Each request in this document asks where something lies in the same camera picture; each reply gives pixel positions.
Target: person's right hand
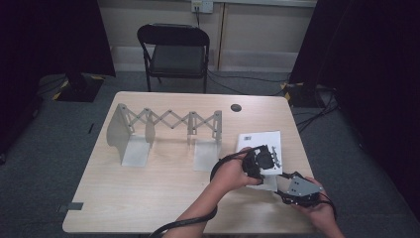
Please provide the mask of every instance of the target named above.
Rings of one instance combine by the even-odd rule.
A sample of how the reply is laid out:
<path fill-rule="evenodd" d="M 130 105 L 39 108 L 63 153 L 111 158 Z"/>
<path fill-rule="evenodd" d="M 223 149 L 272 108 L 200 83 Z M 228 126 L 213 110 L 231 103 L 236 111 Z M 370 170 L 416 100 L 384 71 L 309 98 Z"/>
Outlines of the person's right hand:
<path fill-rule="evenodd" d="M 322 186 L 322 184 L 314 178 L 307 177 L 306 179 L 312 181 L 313 183 L 319 186 Z M 325 197 L 327 195 L 325 189 L 323 189 L 321 193 L 323 195 L 320 195 L 320 199 L 328 201 L 327 197 Z M 322 233 L 324 233 L 324 235 L 326 235 L 327 237 L 345 237 L 336 223 L 334 217 L 334 210 L 333 207 L 331 207 L 331 205 L 326 203 L 320 203 L 316 206 L 310 207 L 303 207 L 296 204 L 291 204 L 291 206 L 308 216 L 312 224 L 316 228 L 318 228 Z"/>

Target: gray carpet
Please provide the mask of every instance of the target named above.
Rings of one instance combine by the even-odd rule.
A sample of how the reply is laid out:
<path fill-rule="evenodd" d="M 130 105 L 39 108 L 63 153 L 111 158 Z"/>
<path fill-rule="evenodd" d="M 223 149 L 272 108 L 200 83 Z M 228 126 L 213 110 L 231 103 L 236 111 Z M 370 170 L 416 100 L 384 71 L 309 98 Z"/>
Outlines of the gray carpet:
<path fill-rule="evenodd" d="M 207 93 L 282 96 L 279 85 L 287 80 L 285 73 L 218 74 L 276 82 L 210 74 Z M 92 103 L 52 101 L 56 92 L 52 88 L 61 83 L 60 75 L 43 78 L 42 84 L 48 82 L 40 88 L 45 101 L 37 118 L 0 167 L 0 237 L 138 237 L 66 234 L 61 228 L 65 214 L 57 209 L 72 201 L 114 95 L 146 91 L 144 73 L 118 72 L 117 77 L 107 77 Z M 193 79 L 163 79 L 159 85 L 155 79 L 152 90 L 201 93 L 201 85 Z M 319 111 L 292 108 L 296 123 Z M 386 173 L 360 149 L 355 135 L 356 129 L 340 110 L 314 120 L 301 133 L 315 178 L 324 184 L 338 208 L 343 232 L 347 237 L 420 237 L 419 223 L 404 199 Z"/>

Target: chair seat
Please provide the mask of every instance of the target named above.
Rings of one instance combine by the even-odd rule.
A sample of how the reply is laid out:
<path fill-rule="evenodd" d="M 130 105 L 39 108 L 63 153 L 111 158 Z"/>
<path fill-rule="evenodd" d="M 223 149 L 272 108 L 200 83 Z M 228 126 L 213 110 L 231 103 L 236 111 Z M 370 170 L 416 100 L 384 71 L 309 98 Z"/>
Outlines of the chair seat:
<path fill-rule="evenodd" d="M 156 46 L 151 61 L 151 74 L 203 74 L 204 48 Z"/>

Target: hand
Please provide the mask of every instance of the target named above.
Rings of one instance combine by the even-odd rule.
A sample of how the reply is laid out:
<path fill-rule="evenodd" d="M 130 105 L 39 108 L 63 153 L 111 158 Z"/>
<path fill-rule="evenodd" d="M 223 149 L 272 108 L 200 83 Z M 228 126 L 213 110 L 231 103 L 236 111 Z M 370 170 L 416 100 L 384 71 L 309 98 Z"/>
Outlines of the hand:
<path fill-rule="evenodd" d="M 249 149 L 251 149 L 251 147 L 246 147 L 241 151 Z M 216 175 L 213 177 L 211 183 L 217 185 L 224 192 L 238 189 L 246 185 L 260 184 L 262 182 L 260 179 L 250 178 L 242 170 L 242 159 L 245 157 L 245 155 L 246 154 L 241 154 L 234 160 L 222 165 L 219 170 L 217 170 Z"/>
<path fill-rule="evenodd" d="M 322 186 L 322 184 L 314 178 L 307 177 L 306 179 L 312 181 L 313 183 L 319 186 Z M 324 195 L 327 195 L 325 189 L 321 191 L 320 199 L 328 201 L 328 199 Z M 308 216 L 312 224 L 321 232 L 323 232 L 327 237 L 344 237 L 336 223 L 334 217 L 334 210 L 329 204 L 320 203 L 316 206 L 311 207 L 303 207 L 296 204 L 291 204 L 291 206 Z"/>

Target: person's left hand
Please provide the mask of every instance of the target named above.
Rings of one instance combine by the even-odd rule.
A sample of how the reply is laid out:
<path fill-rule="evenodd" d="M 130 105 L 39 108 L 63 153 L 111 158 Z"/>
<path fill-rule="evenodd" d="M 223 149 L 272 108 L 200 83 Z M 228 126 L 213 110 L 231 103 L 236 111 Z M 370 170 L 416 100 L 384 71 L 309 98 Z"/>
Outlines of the person's left hand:
<path fill-rule="evenodd" d="M 242 159 L 246 154 L 237 156 L 230 162 L 222 165 L 216 172 L 211 183 L 217 185 L 220 189 L 228 192 L 230 190 L 238 189 L 246 185 L 258 185 L 261 184 L 260 179 L 248 177 L 242 170 Z"/>

